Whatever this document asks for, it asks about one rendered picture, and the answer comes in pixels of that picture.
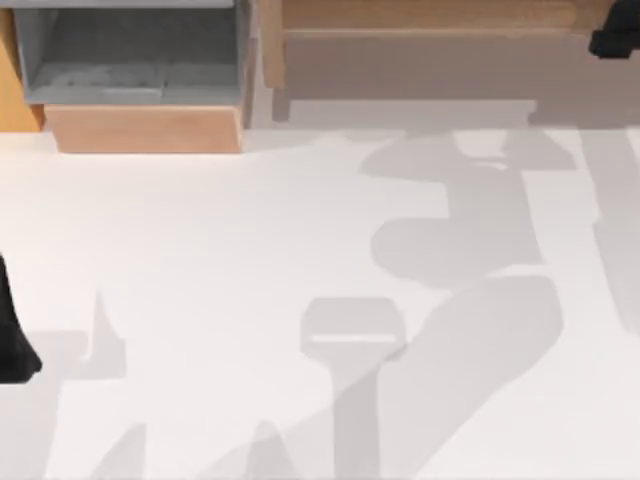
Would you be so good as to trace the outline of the pale wooden drawer front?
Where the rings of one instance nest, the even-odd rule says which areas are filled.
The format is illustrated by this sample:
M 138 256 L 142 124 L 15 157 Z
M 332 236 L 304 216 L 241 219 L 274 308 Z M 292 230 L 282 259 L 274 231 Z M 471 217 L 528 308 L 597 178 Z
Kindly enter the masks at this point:
M 58 150 L 92 154 L 234 154 L 244 109 L 206 105 L 47 105 Z

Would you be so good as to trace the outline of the wooden open shelf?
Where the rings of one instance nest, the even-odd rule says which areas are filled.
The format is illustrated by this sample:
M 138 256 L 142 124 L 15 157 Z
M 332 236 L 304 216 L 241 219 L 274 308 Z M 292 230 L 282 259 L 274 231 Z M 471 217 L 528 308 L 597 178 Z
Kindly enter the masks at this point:
M 300 129 L 640 127 L 640 50 L 589 50 L 615 0 L 256 0 L 272 117 Z

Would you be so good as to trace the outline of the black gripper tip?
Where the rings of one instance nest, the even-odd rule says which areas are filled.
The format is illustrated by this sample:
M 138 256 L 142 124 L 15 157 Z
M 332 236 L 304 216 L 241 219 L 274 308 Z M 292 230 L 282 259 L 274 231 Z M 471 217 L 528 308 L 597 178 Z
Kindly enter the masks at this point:
M 0 384 L 27 383 L 42 366 L 19 323 L 6 263 L 0 255 Z

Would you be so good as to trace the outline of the wooden cupboard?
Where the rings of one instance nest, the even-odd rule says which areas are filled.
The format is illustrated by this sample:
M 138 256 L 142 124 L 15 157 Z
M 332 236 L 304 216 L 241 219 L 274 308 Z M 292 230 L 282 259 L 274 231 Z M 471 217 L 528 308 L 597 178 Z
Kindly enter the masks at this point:
M 0 133 L 36 133 L 44 123 L 43 107 L 24 100 L 13 12 L 0 8 Z

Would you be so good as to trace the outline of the black object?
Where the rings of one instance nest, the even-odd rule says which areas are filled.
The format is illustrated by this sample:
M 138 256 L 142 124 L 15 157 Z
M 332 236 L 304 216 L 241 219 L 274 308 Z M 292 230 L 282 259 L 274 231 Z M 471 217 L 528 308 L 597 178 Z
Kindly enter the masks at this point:
M 588 50 L 599 59 L 629 59 L 640 50 L 640 0 L 615 0 Z

